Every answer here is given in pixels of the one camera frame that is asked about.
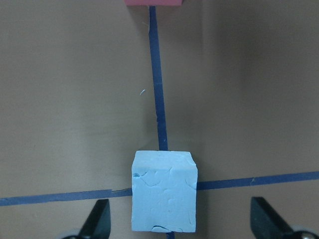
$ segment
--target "metal screw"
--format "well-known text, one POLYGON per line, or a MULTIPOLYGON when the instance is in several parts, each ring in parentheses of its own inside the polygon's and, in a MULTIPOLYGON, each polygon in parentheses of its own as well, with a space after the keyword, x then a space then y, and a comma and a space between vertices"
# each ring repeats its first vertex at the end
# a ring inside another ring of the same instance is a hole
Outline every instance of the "metal screw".
POLYGON ((301 234, 302 239, 315 239, 315 236, 310 233, 302 233, 301 234))

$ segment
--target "blue tape strip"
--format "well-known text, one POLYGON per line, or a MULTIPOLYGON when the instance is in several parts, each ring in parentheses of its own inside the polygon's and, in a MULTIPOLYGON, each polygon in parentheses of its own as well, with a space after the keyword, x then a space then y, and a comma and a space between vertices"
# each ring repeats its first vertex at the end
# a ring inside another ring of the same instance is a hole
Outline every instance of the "blue tape strip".
MULTIPOLYGON (((197 190, 212 190, 222 188, 249 187, 259 185, 269 185, 277 183, 300 182, 309 180, 319 180, 319 171, 307 173, 291 173, 274 176, 252 177, 218 180, 209 182, 198 182, 197 190)), ((101 199, 131 196, 132 189, 124 189, 118 191, 96 190, 74 193, 58 193, 25 197, 0 198, 0 206, 13 206, 22 204, 48 203, 57 201, 77 201, 85 199, 101 199)))
POLYGON ((165 107, 164 107, 164 95, 163 95, 163 83, 161 77, 160 67, 160 44, 158 35, 158 24, 156 20, 156 8, 150 6, 150 50, 154 83, 154 96, 155 96, 155 108, 158 122, 158 136, 159 136, 159 149, 163 151, 168 150, 167 145, 167 132, 166 132, 166 120, 165 120, 165 107))

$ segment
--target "pink block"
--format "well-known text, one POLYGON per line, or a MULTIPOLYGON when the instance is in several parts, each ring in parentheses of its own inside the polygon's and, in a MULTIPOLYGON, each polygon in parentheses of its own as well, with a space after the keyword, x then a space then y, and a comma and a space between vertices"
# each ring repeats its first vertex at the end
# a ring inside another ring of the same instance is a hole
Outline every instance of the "pink block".
POLYGON ((182 0, 124 0, 127 6, 147 5, 147 6, 181 6, 182 0))

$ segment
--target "light blue block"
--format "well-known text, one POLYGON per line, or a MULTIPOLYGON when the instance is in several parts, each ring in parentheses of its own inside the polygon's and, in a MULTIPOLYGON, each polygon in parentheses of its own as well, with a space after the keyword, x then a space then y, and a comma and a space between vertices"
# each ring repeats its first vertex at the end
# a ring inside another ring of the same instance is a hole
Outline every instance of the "light blue block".
POLYGON ((132 165, 132 230, 196 229, 197 168, 189 152, 137 151, 132 165))

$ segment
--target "block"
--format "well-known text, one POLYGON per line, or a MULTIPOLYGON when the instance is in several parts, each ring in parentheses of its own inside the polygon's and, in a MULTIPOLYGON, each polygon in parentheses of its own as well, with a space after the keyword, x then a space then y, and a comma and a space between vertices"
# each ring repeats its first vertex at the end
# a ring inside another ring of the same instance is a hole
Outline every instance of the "block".
POLYGON ((182 0, 124 0, 127 6, 147 5, 147 6, 181 6, 182 0))
POLYGON ((132 230, 192 233, 197 167, 189 152, 137 151, 132 165, 132 230))

